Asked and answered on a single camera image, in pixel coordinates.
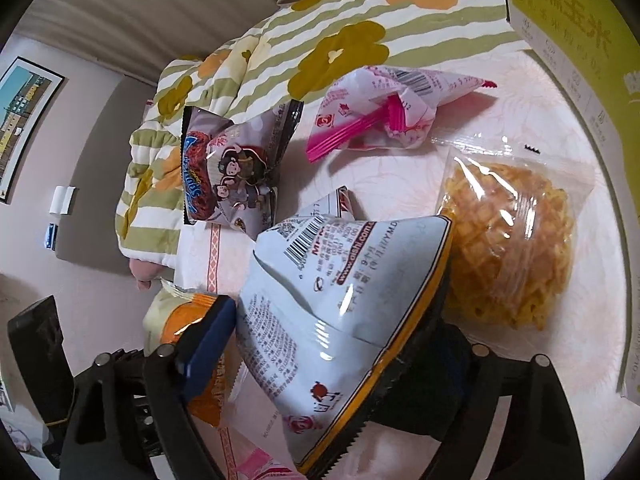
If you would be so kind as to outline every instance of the bed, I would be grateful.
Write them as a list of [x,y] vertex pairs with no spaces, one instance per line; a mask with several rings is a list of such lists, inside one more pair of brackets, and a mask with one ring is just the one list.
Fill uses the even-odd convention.
[[[497,89],[439,110],[433,132],[508,136],[597,167],[582,123],[505,17],[504,0],[301,0],[205,60],[174,60],[132,136],[134,159],[116,217],[123,252],[175,267],[181,286],[236,296],[242,285],[253,242],[228,228],[182,222],[175,171],[184,105],[238,123],[291,98],[305,102],[283,161],[279,218],[339,186],[352,192],[358,218],[432,214],[443,171],[443,155],[433,146],[406,153],[337,152],[318,164],[306,161],[306,138],[327,85],[364,64],[429,66],[491,79]],[[154,212],[161,203],[159,222]],[[127,237],[135,247],[127,246]],[[574,412],[586,477],[601,479],[637,431],[640,408],[616,393],[626,337],[624,265],[600,171],[577,238],[574,274],[548,330],[523,335],[454,321],[470,338],[481,335],[513,357],[528,360],[537,351],[551,357]],[[144,246],[144,240],[153,243]],[[600,283],[596,289],[590,287],[594,282]],[[224,443],[228,434],[220,437]],[[218,453],[228,448],[212,442]],[[233,456],[223,455],[232,468]]]

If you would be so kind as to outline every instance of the striped quilt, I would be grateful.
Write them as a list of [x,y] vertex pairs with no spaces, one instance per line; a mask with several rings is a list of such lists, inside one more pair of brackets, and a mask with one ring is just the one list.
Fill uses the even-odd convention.
[[504,0],[300,0],[204,61],[172,62],[131,137],[116,215],[122,252],[175,267],[185,104],[236,123],[291,98],[309,106],[360,66],[422,67],[514,50],[522,42],[505,18]]

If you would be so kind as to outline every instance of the wall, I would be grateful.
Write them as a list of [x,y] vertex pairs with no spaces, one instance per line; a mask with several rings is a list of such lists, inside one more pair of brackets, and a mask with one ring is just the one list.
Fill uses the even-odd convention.
[[66,357],[77,374],[100,352],[142,347],[142,318],[153,292],[137,291],[133,278],[58,260],[43,247],[54,189],[68,185],[89,132],[124,76],[20,36],[2,50],[0,74],[16,56],[66,78],[31,136],[10,203],[0,203],[0,365],[18,413],[28,417],[35,410],[8,346],[7,320],[53,294]]

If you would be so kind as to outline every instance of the qr code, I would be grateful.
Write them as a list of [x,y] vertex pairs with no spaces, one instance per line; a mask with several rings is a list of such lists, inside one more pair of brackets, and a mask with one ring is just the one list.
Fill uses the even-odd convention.
[[286,240],[289,238],[289,235],[294,232],[298,228],[297,222],[285,221],[281,222],[276,226],[276,230],[280,233],[280,235]]

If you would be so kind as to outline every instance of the metal screw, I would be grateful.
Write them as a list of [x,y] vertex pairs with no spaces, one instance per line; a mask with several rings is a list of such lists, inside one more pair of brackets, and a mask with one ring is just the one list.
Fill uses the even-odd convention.
[[549,358],[546,355],[538,354],[538,355],[536,355],[536,363],[539,366],[542,366],[542,367],[546,368],[551,364],[551,361],[549,360]]
[[482,344],[473,345],[471,351],[478,357],[487,357],[489,355],[489,347]]
[[156,352],[160,357],[169,357],[172,353],[174,353],[175,347],[171,343],[165,343],[158,347]]
[[98,366],[104,366],[109,361],[111,361],[111,354],[109,354],[108,352],[104,352],[102,354],[99,354],[98,357],[95,358],[94,363],[96,363]]

